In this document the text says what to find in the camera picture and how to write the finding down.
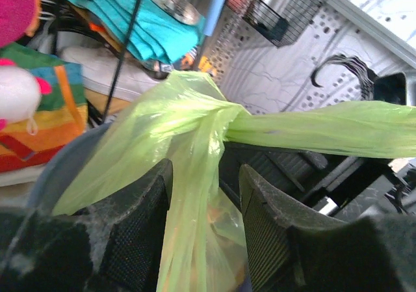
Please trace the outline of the teal folded cloth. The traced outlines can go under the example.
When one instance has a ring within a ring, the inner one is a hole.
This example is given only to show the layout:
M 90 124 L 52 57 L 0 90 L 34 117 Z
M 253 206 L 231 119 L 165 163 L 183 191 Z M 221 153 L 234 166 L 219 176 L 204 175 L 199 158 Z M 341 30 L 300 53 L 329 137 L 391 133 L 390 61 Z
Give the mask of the teal folded cloth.
M 68 0 L 95 14 L 120 41 L 125 40 L 136 0 Z M 205 18 L 196 26 L 171 17 L 151 0 L 141 0 L 127 49 L 137 59 L 173 63 L 200 44 Z

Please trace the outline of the blue trash bin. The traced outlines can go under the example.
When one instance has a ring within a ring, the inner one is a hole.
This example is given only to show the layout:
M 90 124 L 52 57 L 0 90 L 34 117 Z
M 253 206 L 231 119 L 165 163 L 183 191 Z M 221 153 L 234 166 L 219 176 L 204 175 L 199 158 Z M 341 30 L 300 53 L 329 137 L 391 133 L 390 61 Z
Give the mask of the blue trash bin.
M 59 198 L 84 167 L 110 126 L 106 123 L 95 127 L 59 150 L 36 180 L 29 195 L 27 207 L 39 209 L 47 214 L 52 212 Z

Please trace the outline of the green trash bag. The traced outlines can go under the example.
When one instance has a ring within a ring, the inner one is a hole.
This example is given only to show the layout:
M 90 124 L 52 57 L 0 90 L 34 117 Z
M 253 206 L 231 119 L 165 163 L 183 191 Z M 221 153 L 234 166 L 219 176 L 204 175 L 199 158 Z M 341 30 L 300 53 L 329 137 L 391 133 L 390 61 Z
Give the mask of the green trash bag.
M 174 169 L 158 291 L 231 291 L 246 263 L 242 217 L 218 181 L 224 143 L 359 157 L 415 155 L 415 107 L 346 101 L 306 112 L 252 115 L 210 76 L 174 72 L 123 110 L 53 208 L 73 214 L 143 176 Z

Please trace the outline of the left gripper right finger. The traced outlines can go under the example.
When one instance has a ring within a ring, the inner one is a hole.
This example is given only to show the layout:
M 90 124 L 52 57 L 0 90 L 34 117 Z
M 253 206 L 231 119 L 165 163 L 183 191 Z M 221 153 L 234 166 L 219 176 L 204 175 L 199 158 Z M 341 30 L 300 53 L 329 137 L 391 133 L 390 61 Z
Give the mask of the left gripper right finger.
M 239 172 L 240 206 L 254 291 L 414 291 L 415 217 L 344 222 Z

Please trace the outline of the white pink plush doll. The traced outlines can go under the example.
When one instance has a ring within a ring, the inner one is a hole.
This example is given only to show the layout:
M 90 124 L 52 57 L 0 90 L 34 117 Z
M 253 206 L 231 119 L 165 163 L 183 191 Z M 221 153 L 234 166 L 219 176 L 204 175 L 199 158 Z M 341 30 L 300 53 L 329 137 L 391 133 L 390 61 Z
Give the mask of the white pink plush doll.
M 34 114 L 42 96 L 52 91 L 45 79 L 20 68 L 12 60 L 1 59 L 1 129 L 26 121 L 28 134 L 37 134 Z

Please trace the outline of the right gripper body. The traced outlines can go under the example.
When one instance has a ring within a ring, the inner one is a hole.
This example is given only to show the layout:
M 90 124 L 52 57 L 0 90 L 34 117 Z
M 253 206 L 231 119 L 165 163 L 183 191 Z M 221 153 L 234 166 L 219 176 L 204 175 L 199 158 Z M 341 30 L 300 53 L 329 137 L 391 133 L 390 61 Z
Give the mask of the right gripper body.
M 405 213 L 401 204 L 415 190 L 415 161 L 395 170 L 393 164 L 357 160 L 335 171 L 318 184 L 311 207 L 345 222 L 373 213 Z

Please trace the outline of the wooden shelf rack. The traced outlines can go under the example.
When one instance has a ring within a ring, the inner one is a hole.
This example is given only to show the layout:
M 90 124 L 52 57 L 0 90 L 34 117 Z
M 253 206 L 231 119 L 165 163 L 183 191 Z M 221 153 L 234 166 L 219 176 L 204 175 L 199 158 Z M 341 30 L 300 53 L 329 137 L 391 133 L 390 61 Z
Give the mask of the wooden shelf rack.
M 111 86 L 110 86 L 110 90 L 109 90 L 109 95 L 107 96 L 107 100 L 106 100 L 106 104 L 104 106 L 104 109 L 102 111 L 100 111 L 99 109 L 97 109 L 97 107 L 95 105 L 93 105 L 91 103 L 91 101 L 88 101 L 88 113 L 89 113 L 89 122 L 90 123 L 95 123 L 97 125 L 101 125 L 105 123 L 105 120 L 109 114 L 109 109 L 111 106 L 111 102 L 112 102 L 112 98 L 114 95 L 114 90 L 115 87 L 117 85 L 117 81 L 125 60 L 125 54 L 127 53 L 127 47 L 130 41 L 130 37 L 131 37 L 131 33 L 133 31 L 133 27 L 136 21 L 136 17 L 138 15 L 138 12 L 140 10 L 140 4 L 141 4 L 142 0 L 136 0 L 135 1 L 135 6 L 133 8 L 133 12 L 131 14 L 131 20 L 129 22 L 129 26 L 127 29 L 127 32 L 125 34 L 125 38 L 124 41 L 122 43 L 122 46 L 120 49 L 116 49 L 113 45 L 110 45 L 109 41 L 107 41 L 107 44 L 110 45 L 111 51 L 112 53 L 118 58 L 118 63 L 116 65 L 116 69 L 114 72 L 114 75 L 112 77 L 112 82 L 111 82 Z

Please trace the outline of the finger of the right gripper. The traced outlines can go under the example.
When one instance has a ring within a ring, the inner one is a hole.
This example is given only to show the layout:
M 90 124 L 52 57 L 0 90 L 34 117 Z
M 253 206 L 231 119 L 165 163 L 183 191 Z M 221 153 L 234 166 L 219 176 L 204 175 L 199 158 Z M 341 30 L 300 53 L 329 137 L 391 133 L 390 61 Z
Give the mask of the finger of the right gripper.
M 344 207 L 380 176 L 389 160 L 228 142 L 220 160 L 220 188 L 240 205 L 239 170 L 248 165 L 275 188 L 313 207 L 324 197 Z

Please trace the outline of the magenta cloth bag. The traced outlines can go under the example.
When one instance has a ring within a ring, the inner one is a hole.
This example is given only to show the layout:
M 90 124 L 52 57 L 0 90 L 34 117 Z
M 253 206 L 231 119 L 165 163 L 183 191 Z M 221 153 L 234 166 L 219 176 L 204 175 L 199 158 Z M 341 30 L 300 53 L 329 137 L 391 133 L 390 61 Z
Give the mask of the magenta cloth bag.
M 1 0 L 1 47 L 25 34 L 35 9 L 35 0 Z

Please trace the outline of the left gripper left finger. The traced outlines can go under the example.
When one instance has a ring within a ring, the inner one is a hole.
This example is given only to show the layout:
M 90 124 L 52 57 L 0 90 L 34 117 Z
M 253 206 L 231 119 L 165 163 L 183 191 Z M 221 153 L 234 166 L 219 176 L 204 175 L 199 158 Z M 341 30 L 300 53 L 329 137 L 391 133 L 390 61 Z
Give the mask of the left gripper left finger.
M 155 291 L 173 166 L 74 215 L 1 209 L 2 291 Z

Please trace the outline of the blue floor mop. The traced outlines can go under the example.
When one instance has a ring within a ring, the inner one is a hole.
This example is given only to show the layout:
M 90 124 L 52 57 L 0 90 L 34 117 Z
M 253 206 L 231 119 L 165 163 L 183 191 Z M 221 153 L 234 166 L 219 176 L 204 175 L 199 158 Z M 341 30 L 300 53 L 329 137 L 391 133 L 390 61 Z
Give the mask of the blue floor mop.
M 203 28 L 203 34 L 205 36 L 211 36 L 213 34 L 224 3 L 225 0 L 211 0 Z

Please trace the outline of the rainbow striped bag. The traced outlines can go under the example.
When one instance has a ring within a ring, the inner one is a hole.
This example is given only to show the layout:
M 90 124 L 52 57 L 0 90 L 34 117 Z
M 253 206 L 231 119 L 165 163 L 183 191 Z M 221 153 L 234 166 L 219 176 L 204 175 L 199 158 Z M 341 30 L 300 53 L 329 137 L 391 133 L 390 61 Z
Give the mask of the rainbow striped bag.
M 86 129 L 88 110 L 82 68 L 17 43 L 1 48 L 1 59 L 14 61 L 45 79 L 53 89 L 42 96 L 34 114 L 37 134 L 28 134 L 26 121 L 1 129 L 1 172 L 42 165 Z

